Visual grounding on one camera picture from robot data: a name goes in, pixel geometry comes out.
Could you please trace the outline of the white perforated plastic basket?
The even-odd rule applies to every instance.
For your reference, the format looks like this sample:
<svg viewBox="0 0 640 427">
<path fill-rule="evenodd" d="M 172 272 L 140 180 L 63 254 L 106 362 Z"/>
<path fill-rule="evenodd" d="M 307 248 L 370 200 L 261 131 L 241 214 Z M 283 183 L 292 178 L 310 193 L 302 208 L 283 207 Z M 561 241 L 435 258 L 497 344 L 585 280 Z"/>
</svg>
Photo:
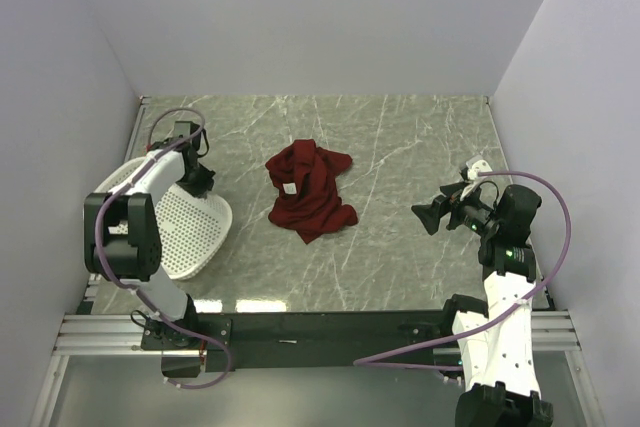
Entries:
<svg viewBox="0 0 640 427">
<path fill-rule="evenodd" d="M 143 157 L 123 164 L 94 192 L 107 192 L 124 181 Z M 230 205 L 211 191 L 204 200 L 173 186 L 155 207 L 162 242 L 161 266 L 172 280 L 197 275 L 226 239 L 233 220 Z"/>
</svg>

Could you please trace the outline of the dark red t shirt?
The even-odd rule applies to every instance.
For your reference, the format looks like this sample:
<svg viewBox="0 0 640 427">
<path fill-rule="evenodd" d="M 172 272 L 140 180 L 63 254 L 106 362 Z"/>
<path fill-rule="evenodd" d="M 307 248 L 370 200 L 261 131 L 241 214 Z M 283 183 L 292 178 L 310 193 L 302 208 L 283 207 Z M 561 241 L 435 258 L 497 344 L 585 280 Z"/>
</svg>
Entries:
<svg viewBox="0 0 640 427">
<path fill-rule="evenodd" d="M 265 167 L 278 190 L 269 221 L 292 230 L 309 244 L 358 223 L 353 206 L 339 195 L 336 178 L 352 166 L 352 157 L 298 139 L 270 158 Z"/>
</svg>

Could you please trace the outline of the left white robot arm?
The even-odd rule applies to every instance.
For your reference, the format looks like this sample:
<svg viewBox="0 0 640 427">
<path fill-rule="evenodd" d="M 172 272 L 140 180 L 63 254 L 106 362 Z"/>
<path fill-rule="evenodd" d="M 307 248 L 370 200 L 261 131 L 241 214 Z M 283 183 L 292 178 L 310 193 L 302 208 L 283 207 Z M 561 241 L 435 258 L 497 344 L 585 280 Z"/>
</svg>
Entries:
<svg viewBox="0 0 640 427">
<path fill-rule="evenodd" d="M 177 121 L 172 136 L 148 146 L 138 167 L 107 192 L 84 201 L 84 255 L 88 271 L 137 296 L 176 348 L 193 346 L 200 325 L 193 299 L 161 266 L 162 242 L 155 207 L 171 187 L 204 200 L 215 172 L 200 163 L 209 142 L 202 125 Z"/>
</svg>

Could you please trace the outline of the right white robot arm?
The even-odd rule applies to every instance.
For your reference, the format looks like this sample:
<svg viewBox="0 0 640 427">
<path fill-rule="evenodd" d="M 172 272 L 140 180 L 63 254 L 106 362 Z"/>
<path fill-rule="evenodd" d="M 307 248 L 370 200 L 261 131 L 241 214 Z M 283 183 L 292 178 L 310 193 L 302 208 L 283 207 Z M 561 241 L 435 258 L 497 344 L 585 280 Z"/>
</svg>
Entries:
<svg viewBox="0 0 640 427">
<path fill-rule="evenodd" d="M 532 348 L 532 301 L 536 259 L 528 243 L 542 199 L 509 185 L 487 205 L 479 190 L 461 183 L 442 187 L 428 205 L 412 212 L 430 235 L 442 218 L 454 230 L 465 226 L 480 238 L 485 300 L 455 294 L 446 301 L 439 334 L 460 349 L 465 391 L 455 412 L 458 426 L 550 426 L 551 403 L 543 400 Z"/>
</svg>

